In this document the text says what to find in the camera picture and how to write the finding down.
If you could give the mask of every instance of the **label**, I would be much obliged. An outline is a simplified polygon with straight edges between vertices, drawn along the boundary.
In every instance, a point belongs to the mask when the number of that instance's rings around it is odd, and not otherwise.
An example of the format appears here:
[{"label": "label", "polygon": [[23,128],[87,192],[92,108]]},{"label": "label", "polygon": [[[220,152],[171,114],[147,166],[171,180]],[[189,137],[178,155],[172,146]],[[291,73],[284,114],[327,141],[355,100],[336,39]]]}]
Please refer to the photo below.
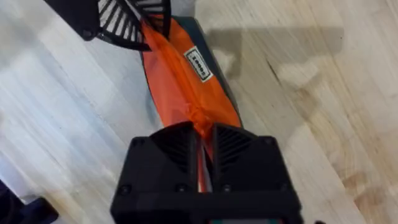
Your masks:
[{"label": "label", "polygon": [[191,63],[192,68],[197,73],[202,82],[206,82],[213,76],[212,72],[207,67],[205,60],[201,56],[198,47],[192,47],[184,54],[184,56]]}]

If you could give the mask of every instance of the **orange bag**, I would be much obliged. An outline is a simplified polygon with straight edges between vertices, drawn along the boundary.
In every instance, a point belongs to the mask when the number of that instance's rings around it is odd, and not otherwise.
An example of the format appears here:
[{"label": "orange bag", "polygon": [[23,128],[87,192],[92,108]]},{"label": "orange bag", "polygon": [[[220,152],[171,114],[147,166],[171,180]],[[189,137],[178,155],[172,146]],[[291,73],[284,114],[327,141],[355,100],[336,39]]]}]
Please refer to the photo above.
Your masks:
[{"label": "orange bag", "polygon": [[[142,31],[152,50],[142,52],[144,70],[164,126],[191,121],[212,160],[213,123],[240,127],[236,110],[217,78],[208,68],[203,68],[206,65],[202,63],[204,60],[199,51],[174,19],[171,20],[169,40],[145,22]],[[193,64],[184,55],[190,57]],[[206,192],[202,149],[198,149],[197,158],[199,191]]]}]

